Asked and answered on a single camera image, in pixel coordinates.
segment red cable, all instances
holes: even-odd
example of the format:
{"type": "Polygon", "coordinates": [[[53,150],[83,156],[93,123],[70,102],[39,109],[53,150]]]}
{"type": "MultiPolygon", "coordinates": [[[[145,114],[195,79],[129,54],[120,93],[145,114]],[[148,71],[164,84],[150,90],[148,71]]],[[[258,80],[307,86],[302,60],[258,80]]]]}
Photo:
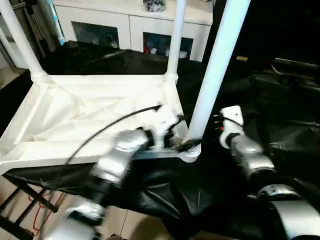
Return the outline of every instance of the red cable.
{"type": "MultiPolygon", "coordinates": [[[[55,202],[55,204],[54,204],[55,206],[60,203],[60,200],[61,200],[61,198],[62,198],[63,195],[64,195],[64,193],[62,192],[62,193],[60,194],[59,198],[57,199],[57,201],[55,202]]],[[[34,237],[36,237],[36,236],[39,234],[39,232],[40,232],[40,229],[39,229],[39,228],[36,228],[36,222],[37,222],[37,218],[38,218],[40,209],[45,208],[45,207],[44,207],[41,203],[39,203],[39,202],[38,202],[38,205],[39,205],[39,207],[38,207],[38,210],[36,211],[36,213],[35,213],[35,215],[34,215],[33,225],[32,225],[32,229],[35,231],[35,233],[33,233],[33,236],[34,236],[34,237]]],[[[52,210],[49,212],[48,216],[46,216],[43,224],[45,224],[45,223],[47,222],[47,220],[48,220],[48,218],[50,217],[51,213],[52,213],[52,210]]]]}

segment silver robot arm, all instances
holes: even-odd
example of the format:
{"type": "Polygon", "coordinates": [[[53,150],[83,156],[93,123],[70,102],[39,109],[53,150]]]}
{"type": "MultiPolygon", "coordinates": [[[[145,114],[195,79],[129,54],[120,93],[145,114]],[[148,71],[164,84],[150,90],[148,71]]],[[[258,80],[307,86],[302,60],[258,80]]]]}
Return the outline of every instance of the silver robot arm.
{"type": "Polygon", "coordinates": [[[169,107],[162,106],[157,110],[150,130],[139,128],[120,132],[114,138],[113,148],[100,157],[89,174],[87,185],[84,186],[86,196],[89,197],[77,197],[75,205],[66,211],[65,217],[45,239],[100,239],[97,227],[102,224],[107,213],[105,200],[110,187],[122,185],[134,155],[145,153],[151,156],[165,150],[164,136],[179,122],[179,117],[169,107]]]}
{"type": "Polygon", "coordinates": [[[244,122],[241,108],[231,106],[223,108],[220,113],[223,119],[220,143],[226,149],[230,149],[249,185],[252,186],[252,194],[258,201],[268,202],[276,211],[283,239],[293,240],[301,236],[320,237],[319,212],[292,186],[275,183],[282,176],[271,159],[263,154],[262,147],[245,135],[241,127],[244,122]]]}
{"type": "Polygon", "coordinates": [[[96,227],[100,226],[107,211],[104,198],[110,185],[120,186],[132,161],[132,157],[150,142],[146,131],[128,130],[114,139],[114,147],[92,168],[90,175],[98,182],[94,189],[88,188],[90,199],[78,197],[75,205],[46,240],[94,240],[100,239],[96,227]]]}

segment cabinet door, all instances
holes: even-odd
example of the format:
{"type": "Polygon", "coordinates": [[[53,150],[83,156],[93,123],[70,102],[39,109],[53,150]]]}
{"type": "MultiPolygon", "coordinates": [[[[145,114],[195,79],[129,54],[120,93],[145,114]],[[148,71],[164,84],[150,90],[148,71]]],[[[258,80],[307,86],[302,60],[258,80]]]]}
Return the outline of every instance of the cabinet door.
{"type": "Polygon", "coordinates": [[[129,16],[67,6],[55,6],[66,41],[131,49],[129,16]]]}
{"type": "MultiPolygon", "coordinates": [[[[140,16],[130,16],[129,19],[132,50],[144,52],[146,49],[153,49],[160,55],[168,53],[173,21],[140,16]]],[[[187,55],[190,60],[202,61],[209,32],[209,25],[185,22],[180,49],[182,55],[187,55]]]]}

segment black plastic sheet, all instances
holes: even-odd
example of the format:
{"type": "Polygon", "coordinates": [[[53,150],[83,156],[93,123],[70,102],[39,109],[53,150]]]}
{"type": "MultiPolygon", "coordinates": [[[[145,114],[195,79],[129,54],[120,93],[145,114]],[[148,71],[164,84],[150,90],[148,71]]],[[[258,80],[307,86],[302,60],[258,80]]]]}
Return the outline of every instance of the black plastic sheet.
{"type": "MultiPolygon", "coordinates": [[[[49,74],[151,75],[166,72],[167,58],[90,44],[68,42],[42,63],[49,74]]],[[[261,143],[275,166],[296,178],[294,184],[317,205],[320,177],[320,86],[309,80],[265,73],[228,72],[212,113],[240,105],[244,130],[261,143]]],[[[190,121],[205,67],[181,59],[177,90],[190,121]]],[[[9,124],[28,89],[26,72],[0,91],[4,106],[0,132],[9,124]]],[[[180,159],[135,160],[122,188],[115,188],[110,205],[161,217],[168,229],[184,230],[185,237],[199,229],[239,239],[263,239],[262,216],[257,204],[247,198],[248,186],[229,152],[222,148],[213,119],[209,120],[202,153],[194,163],[180,159]],[[208,215],[212,222],[207,222],[208,215]]],[[[60,191],[83,195],[80,182],[92,164],[70,165],[64,172],[60,191]]],[[[59,166],[12,169],[8,176],[38,186],[52,187],[59,166]]]]}

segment tile floor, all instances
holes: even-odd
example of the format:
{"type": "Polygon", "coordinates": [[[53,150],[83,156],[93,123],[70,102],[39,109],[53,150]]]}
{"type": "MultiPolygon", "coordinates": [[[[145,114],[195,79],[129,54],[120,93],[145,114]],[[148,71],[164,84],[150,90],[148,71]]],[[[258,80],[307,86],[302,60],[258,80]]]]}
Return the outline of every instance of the tile floor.
{"type": "Polygon", "coordinates": [[[9,84],[12,80],[14,80],[18,76],[19,74],[13,72],[9,66],[3,69],[0,69],[0,89],[5,87],[7,84],[9,84]]]}
{"type": "MultiPolygon", "coordinates": [[[[18,76],[17,73],[12,72],[9,67],[0,70],[0,89],[10,83],[18,76]]],[[[31,186],[37,192],[40,191],[39,187],[31,186]]],[[[0,203],[2,203],[14,190],[16,187],[7,181],[5,178],[0,176],[0,203]]],[[[60,196],[60,192],[56,192],[53,198],[55,203],[60,196]]],[[[49,232],[63,217],[64,212],[69,208],[75,197],[71,195],[64,195],[63,202],[57,213],[51,214],[46,222],[44,235],[49,232]]],[[[30,200],[27,194],[21,192],[16,200],[11,202],[6,210],[4,210],[1,215],[7,216],[11,221],[17,219],[17,217],[23,212],[23,210],[28,206],[30,200]]],[[[36,205],[28,214],[28,216],[23,220],[21,226],[25,229],[30,230],[34,234],[37,233],[36,228],[41,224],[42,217],[44,214],[43,208],[39,210],[38,218],[35,221],[35,216],[39,206],[36,205]]],[[[165,226],[162,224],[161,220],[137,213],[130,210],[120,209],[117,207],[111,207],[108,210],[107,217],[103,225],[101,226],[101,232],[104,238],[109,237],[112,234],[121,235],[123,238],[128,240],[174,240],[167,232],[165,226]]],[[[10,233],[6,232],[0,228],[0,239],[1,240],[17,240],[10,233]]],[[[201,232],[197,234],[194,240],[230,240],[229,238],[218,236],[206,232],[201,232]]]]}

